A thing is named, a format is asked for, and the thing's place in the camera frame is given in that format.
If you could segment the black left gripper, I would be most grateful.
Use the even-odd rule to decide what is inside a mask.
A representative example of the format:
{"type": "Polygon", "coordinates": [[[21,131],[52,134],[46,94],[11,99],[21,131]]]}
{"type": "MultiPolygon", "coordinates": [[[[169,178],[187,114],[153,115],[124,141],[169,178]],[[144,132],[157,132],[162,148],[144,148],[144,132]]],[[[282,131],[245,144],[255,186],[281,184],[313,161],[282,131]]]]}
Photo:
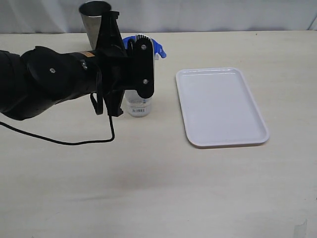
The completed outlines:
{"type": "Polygon", "coordinates": [[[121,103],[126,90],[134,90],[132,56],[135,38],[124,44],[117,26],[118,11],[102,13],[96,50],[100,54],[103,70],[103,99],[107,114],[118,117],[123,114],[121,103]]]}

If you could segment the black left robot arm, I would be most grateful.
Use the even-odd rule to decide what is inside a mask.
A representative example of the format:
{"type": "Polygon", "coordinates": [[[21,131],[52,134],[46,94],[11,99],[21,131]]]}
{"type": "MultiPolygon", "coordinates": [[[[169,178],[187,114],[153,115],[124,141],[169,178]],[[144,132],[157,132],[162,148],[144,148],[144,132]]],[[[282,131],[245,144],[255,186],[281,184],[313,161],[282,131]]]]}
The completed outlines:
{"type": "Polygon", "coordinates": [[[0,53],[0,111],[14,120],[38,116],[53,105],[90,95],[96,114],[123,114],[123,78],[128,55],[117,26],[119,12],[102,14],[92,51],[58,53],[36,46],[22,55],[0,53]]]}

